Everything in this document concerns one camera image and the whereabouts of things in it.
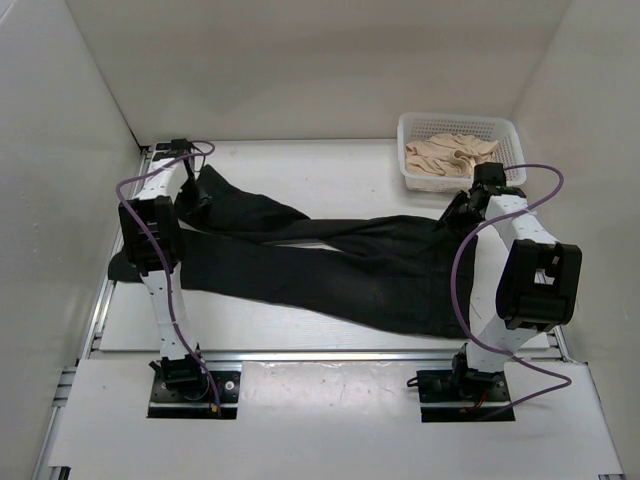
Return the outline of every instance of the plastic laundry basket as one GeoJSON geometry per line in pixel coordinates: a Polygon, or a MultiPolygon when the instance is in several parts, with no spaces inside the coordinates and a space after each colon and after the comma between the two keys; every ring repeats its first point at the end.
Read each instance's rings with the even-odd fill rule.
{"type": "MultiPolygon", "coordinates": [[[[425,192],[450,192],[471,188],[471,178],[437,177],[414,175],[407,172],[404,147],[414,140],[428,140],[438,133],[459,133],[494,141],[499,140],[495,161],[505,166],[522,165],[524,156],[516,129],[509,120],[497,117],[472,117],[468,115],[447,115],[442,113],[405,113],[398,125],[398,161],[407,188],[425,192]]],[[[522,185],[527,174],[524,168],[509,170],[507,184],[522,185]]]]}

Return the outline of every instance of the beige cloth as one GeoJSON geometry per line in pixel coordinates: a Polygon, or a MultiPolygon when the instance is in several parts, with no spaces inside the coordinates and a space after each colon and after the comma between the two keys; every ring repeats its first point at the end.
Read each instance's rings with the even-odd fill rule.
{"type": "Polygon", "coordinates": [[[439,133],[405,147],[407,172],[438,177],[472,177],[476,165],[494,159],[500,142],[474,135],[439,133]]]}

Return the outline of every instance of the black mounting plate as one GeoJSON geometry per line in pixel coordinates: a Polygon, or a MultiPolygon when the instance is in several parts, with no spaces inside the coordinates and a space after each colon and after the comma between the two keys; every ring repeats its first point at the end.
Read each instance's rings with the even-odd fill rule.
{"type": "MultiPolygon", "coordinates": [[[[477,398],[463,398],[460,390],[451,386],[451,370],[420,370],[417,372],[422,423],[472,422],[494,412],[511,401],[509,387],[503,378],[489,391],[479,408],[472,407],[477,398]]],[[[512,422],[515,415],[510,408],[486,419],[487,422],[512,422]]]]}
{"type": "Polygon", "coordinates": [[[194,418],[209,420],[235,420],[238,416],[241,372],[230,370],[210,370],[220,393],[220,415],[210,407],[209,394],[185,396],[167,390],[162,377],[156,372],[151,386],[147,418],[194,418]]]}

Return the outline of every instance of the white table surface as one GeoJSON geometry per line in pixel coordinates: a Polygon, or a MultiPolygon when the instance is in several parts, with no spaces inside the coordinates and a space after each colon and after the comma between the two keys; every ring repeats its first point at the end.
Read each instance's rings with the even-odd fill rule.
{"type": "MultiPolygon", "coordinates": [[[[449,194],[407,190],[395,140],[218,142],[209,162],[236,187],[261,193],[311,218],[417,215],[438,218],[449,194]]],[[[479,333],[495,313],[507,249],[493,228],[480,234],[470,312],[479,333]]],[[[462,340],[381,332],[308,310],[215,293],[184,291],[189,319],[203,350],[441,350],[462,340]]],[[[525,349],[549,347],[538,335],[525,349]]],[[[100,349],[157,351],[151,301],[140,284],[118,283],[100,349]]]]}
{"type": "MultiPolygon", "coordinates": [[[[80,362],[50,458],[70,480],[584,480],[621,473],[586,366],[505,423],[422,424],[411,363],[243,365],[234,421],[147,419],[153,371],[80,362]]],[[[557,380],[506,365],[513,398],[557,380]]]]}

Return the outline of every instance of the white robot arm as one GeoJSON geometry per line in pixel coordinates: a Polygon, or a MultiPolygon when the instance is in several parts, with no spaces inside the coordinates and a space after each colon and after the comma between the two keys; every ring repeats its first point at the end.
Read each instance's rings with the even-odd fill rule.
{"type": "Polygon", "coordinates": [[[152,367],[160,373],[167,389],[179,392],[198,392],[210,383],[201,359],[194,353],[199,346],[182,298],[180,268],[185,246],[173,205],[179,192],[193,205],[194,211],[206,211],[203,206],[211,201],[197,186],[190,160],[175,162],[178,157],[189,154],[191,148],[187,140],[172,141],[168,150],[157,154],[151,163],[150,171],[158,174],[149,178],[142,190],[128,201],[128,206],[162,250],[169,267],[170,292],[167,291],[167,272],[148,232],[143,231],[124,205],[119,207],[124,250],[149,290],[162,339],[160,364],[153,363],[152,367]]]}
{"type": "MultiPolygon", "coordinates": [[[[476,167],[469,194],[459,192],[439,221],[467,235],[483,220],[527,209],[524,193],[506,186],[502,164],[476,167]]],[[[525,342],[573,316],[582,252],[547,232],[531,212],[495,224],[510,249],[496,292],[496,314],[478,336],[485,345],[515,353],[525,342]]],[[[508,355],[465,344],[453,361],[452,383],[462,395],[486,392],[503,378],[508,355]]]]}

